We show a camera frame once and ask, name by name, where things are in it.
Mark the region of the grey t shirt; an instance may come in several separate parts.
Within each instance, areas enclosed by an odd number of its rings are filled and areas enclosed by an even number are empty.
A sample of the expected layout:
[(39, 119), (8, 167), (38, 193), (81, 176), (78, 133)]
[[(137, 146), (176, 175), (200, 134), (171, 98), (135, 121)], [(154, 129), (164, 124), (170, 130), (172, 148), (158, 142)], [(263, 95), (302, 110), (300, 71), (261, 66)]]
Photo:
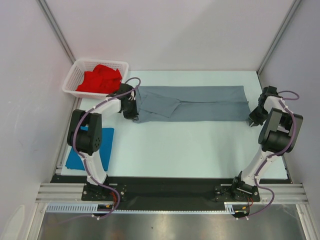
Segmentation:
[(243, 86), (141, 86), (136, 123), (243, 122), (250, 114)]

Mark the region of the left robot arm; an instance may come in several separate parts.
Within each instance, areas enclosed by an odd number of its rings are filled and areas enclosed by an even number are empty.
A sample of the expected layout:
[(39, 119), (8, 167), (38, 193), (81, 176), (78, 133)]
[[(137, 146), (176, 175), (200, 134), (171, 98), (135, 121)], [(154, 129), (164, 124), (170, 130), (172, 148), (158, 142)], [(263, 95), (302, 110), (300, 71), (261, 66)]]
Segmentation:
[(122, 83), (118, 91), (110, 93), (105, 100), (89, 110), (72, 112), (67, 134), (67, 144), (80, 158), (86, 172), (83, 201), (104, 201), (115, 190), (109, 186), (108, 175), (103, 167), (100, 148), (103, 143), (103, 114), (106, 117), (122, 113), (128, 119), (138, 116), (136, 87)]

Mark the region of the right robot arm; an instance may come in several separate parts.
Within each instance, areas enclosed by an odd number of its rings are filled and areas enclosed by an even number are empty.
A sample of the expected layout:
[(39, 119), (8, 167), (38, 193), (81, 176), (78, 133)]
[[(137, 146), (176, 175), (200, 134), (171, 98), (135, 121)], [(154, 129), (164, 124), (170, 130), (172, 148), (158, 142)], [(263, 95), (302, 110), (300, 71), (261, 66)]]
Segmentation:
[(258, 106), (250, 113), (250, 126), (261, 125), (258, 137), (259, 149), (250, 164), (236, 176), (230, 187), (230, 196), (237, 202), (253, 199), (258, 194), (258, 184), (268, 167), (285, 153), (295, 147), (304, 117), (292, 112), (286, 101), (296, 101), (294, 98), (281, 96), (274, 86), (264, 87), (258, 99)]

